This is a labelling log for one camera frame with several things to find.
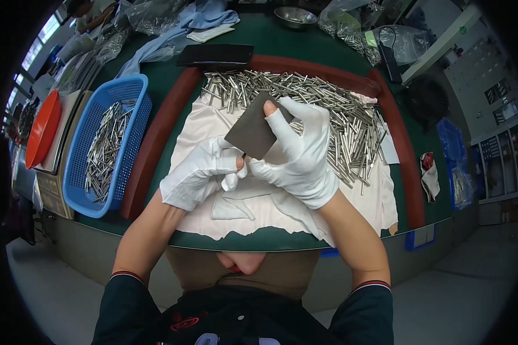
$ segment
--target storage cabinet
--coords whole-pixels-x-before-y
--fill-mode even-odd
[[[472,146],[480,204],[518,197],[518,124]]]

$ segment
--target blue cloth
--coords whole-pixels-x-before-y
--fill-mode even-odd
[[[140,61],[170,41],[186,35],[192,29],[209,29],[220,24],[233,24],[238,14],[226,9],[226,0],[196,0],[186,6],[178,15],[179,23],[160,37],[153,39],[138,49],[132,59],[125,62],[117,77],[140,73]]]

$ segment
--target cloth rag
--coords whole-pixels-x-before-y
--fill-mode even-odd
[[[188,4],[178,15],[178,24],[160,37],[140,47],[134,56],[125,62],[115,78],[140,73],[140,62],[149,54],[168,44],[173,39],[186,35],[192,29],[208,29],[220,24],[234,24],[238,14],[226,9],[226,0],[196,0]]]
[[[205,43],[212,38],[222,35],[226,32],[235,31],[232,27],[234,24],[238,24],[240,18],[232,24],[220,24],[219,26],[211,29],[197,29],[186,35],[187,38],[192,39],[196,42]]]
[[[363,102],[376,102],[376,99],[355,95]],[[226,110],[219,111],[217,108],[220,107],[220,100],[213,98],[211,105],[209,101],[209,95],[206,94],[198,97],[192,104],[192,111],[186,118],[171,156],[171,170],[202,139],[225,135],[243,113],[240,109],[235,109],[234,114],[228,114]],[[287,160],[278,142],[264,159],[273,164],[281,164]],[[371,185],[366,189],[365,195],[361,195],[360,182],[353,189],[340,183],[340,189],[380,235],[381,229],[397,223],[397,206],[389,166],[385,162],[377,161],[369,182]],[[304,203],[283,189],[251,174],[241,179],[235,190],[219,190],[204,203],[197,205],[192,212],[186,214],[177,229],[219,240],[230,231],[245,236],[266,226],[282,228],[289,233],[311,233],[334,246],[328,225],[316,211],[308,209]]]
[[[437,180],[437,167],[435,166],[434,153],[427,152],[420,157],[420,179],[422,188],[428,197],[428,203],[435,203],[435,197],[439,194],[439,181]]]

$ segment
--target green sticker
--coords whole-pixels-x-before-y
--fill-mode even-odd
[[[370,45],[371,47],[377,47],[376,39],[374,38],[374,33],[372,30],[365,31],[365,38],[366,38],[366,44]]]

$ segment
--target sandpaper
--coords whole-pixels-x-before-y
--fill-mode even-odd
[[[286,108],[271,95],[261,91],[225,136],[226,141],[257,160],[263,159],[276,141],[275,134],[264,119],[263,105],[267,100],[280,109],[288,123],[293,120],[293,115]]]

